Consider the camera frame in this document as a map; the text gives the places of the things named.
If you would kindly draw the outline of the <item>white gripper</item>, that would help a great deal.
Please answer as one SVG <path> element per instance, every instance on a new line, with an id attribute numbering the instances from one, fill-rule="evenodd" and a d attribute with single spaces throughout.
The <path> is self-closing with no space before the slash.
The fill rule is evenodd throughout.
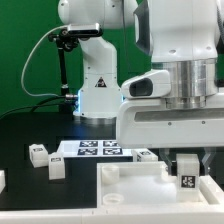
<path id="1" fill-rule="evenodd" d="M 116 124 L 116 139 L 122 148 L 162 148 L 160 158 L 170 176 L 177 175 L 177 162 L 168 148 L 204 148 L 200 174 L 208 175 L 224 146 L 224 96 L 211 96 L 202 109 L 167 110 L 161 99 L 125 100 Z"/>

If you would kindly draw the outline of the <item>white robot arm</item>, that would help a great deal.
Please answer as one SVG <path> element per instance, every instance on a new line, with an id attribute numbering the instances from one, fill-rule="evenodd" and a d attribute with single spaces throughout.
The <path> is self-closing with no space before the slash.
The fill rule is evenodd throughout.
<path id="1" fill-rule="evenodd" d="M 124 148 L 223 147 L 223 9 L 224 0 L 60 0 L 59 17 L 83 51 L 80 115 L 115 118 Z M 125 26 L 151 68 L 119 84 L 116 51 L 101 32 Z"/>

